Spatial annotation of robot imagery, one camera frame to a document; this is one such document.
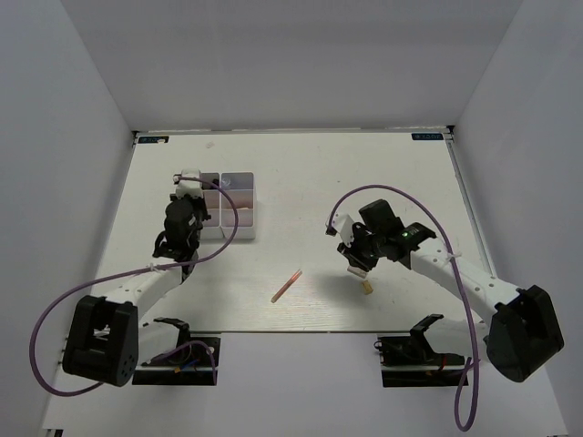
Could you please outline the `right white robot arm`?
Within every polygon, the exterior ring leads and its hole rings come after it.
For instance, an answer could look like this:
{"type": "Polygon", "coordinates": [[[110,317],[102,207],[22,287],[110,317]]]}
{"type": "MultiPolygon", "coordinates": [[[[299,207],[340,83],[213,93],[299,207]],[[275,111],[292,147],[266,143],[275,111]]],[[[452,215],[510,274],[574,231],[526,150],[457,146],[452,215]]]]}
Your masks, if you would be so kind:
{"type": "Polygon", "coordinates": [[[406,357],[430,363],[441,355],[476,355],[522,382],[564,348],[552,300],[539,286],[521,288],[455,256],[432,229],[404,225],[384,199],[359,213],[360,221],[335,213],[327,229],[340,236],[337,250],[351,269],[369,272],[379,259],[397,262],[467,302],[476,314],[472,323],[442,314],[423,318],[409,331],[406,357]]]}

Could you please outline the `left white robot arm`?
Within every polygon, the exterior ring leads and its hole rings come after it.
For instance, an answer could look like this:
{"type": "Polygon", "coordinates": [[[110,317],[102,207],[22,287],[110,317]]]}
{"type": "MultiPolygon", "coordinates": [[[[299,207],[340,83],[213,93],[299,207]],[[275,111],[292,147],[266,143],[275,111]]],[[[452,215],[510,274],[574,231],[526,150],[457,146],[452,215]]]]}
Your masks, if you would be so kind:
{"type": "Polygon", "coordinates": [[[65,373],[113,386],[125,385],[136,367],[166,356],[182,363],[192,353],[189,325],[146,313],[194,270],[203,222],[210,218],[203,198],[170,197],[164,229],[153,257],[178,262],[170,269],[148,268],[102,296],[85,296],[76,305],[62,367],[65,373]]]}

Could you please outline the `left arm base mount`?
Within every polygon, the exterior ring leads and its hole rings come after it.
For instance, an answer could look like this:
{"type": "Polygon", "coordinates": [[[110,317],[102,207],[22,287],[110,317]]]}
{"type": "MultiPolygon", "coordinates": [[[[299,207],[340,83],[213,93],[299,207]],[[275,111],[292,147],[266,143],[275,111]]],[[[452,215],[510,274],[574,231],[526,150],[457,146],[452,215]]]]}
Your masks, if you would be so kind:
{"type": "Polygon", "coordinates": [[[220,336],[194,336],[189,346],[163,360],[137,367],[133,386],[206,387],[215,386],[219,376],[220,336]]]}

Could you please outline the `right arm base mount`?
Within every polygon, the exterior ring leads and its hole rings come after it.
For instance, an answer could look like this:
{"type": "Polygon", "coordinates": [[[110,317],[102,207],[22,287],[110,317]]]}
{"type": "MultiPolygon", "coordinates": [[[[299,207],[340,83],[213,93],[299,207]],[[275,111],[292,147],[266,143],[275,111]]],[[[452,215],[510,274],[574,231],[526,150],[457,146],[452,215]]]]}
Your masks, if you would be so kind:
{"type": "Polygon", "coordinates": [[[415,351],[409,336],[378,337],[373,344],[379,354],[384,388],[455,387],[462,377],[465,359],[455,354],[429,354],[415,351]]]}

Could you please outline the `orange highlighter pen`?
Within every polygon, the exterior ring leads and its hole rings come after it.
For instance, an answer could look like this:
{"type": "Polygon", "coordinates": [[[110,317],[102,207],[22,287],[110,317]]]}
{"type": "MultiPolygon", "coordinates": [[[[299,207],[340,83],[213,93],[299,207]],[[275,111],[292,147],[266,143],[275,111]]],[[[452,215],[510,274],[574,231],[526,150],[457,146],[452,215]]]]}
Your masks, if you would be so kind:
{"type": "Polygon", "coordinates": [[[271,297],[271,303],[276,303],[283,294],[298,280],[302,275],[302,270],[298,269],[294,272],[291,277],[277,290],[277,292],[271,297]]]}

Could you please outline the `white eraser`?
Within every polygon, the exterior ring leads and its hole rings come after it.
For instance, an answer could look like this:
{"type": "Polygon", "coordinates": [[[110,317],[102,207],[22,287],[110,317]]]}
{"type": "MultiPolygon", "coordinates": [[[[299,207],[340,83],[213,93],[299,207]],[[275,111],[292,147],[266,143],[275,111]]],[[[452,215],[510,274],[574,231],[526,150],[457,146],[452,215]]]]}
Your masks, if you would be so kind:
{"type": "Polygon", "coordinates": [[[358,268],[354,268],[352,266],[349,266],[347,268],[347,271],[352,273],[353,275],[361,278],[361,279],[365,279],[367,277],[367,272],[362,270],[362,269],[358,269],[358,268]]]}

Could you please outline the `small yellow eraser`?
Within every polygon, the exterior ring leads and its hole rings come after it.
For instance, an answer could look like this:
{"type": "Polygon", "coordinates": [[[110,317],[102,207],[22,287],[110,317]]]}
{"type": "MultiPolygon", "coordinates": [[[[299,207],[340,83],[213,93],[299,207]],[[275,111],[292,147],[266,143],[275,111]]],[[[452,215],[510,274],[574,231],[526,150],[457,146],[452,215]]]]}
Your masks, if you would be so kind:
{"type": "Polygon", "coordinates": [[[371,283],[368,280],[365,280],[362,282],[362,287],[363,287],[363,293],[365,295],[370,295],[373,293],[373,286],[371,285],[371,283]]]}

